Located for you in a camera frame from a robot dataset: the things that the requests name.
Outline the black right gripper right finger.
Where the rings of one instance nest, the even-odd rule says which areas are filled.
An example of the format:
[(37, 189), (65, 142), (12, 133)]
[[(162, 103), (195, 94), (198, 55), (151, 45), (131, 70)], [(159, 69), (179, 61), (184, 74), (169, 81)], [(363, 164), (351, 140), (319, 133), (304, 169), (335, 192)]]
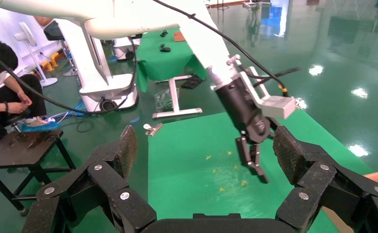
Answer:
[(356, 233), (378, 233), (378, 182), (339, 165), (321, 146), (296, 139), (285, 127), (273, 150), (293, 190), (276, 219), (306, 233), (320, 210), (332, 210)]

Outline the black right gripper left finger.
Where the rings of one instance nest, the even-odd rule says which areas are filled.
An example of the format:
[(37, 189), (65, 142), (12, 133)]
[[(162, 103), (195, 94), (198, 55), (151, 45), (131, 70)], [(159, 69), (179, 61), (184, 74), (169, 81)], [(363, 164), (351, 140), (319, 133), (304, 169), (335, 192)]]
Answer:
[(98, 146), (79, 168), (41, 188), (22, 231), (69, 233), (101, 208), (118, 232), (143, 232), (157, 216), (128, 183), (136, 156), (136, 132), (128, 125), (118, 140)]

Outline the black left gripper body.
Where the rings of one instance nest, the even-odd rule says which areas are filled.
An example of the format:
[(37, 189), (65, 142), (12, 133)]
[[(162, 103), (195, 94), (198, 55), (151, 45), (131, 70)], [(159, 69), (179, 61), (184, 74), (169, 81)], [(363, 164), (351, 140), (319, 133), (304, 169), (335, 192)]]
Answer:
[(243, 138), (247, 144), (259, 144), (273, 137), (269, 118), (255, 105), (242, 78), (217, 85), (215, 92), (240, 134), (236, 142)]

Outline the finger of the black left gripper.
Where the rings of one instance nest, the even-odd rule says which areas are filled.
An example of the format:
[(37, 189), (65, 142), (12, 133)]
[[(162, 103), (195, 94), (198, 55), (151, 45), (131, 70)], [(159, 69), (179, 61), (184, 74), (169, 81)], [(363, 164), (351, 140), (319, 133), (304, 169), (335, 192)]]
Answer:
[(269, 178), (267, 177), (265, 171), (260, 165), (260, 145), (254, 144), (250, 146), (250, 156), (251, 156), (251, 164), (249, 167), (253, 168), (262, 183), (268, 183)]
[(242, 136), (242, 137), (236, 138), (236, 146), (237, 146), (241, 164), (243, 166), (250, 166), (252, 164), (252, 160), (250, 157), (249, 147), (247, 144), (246, 137)]

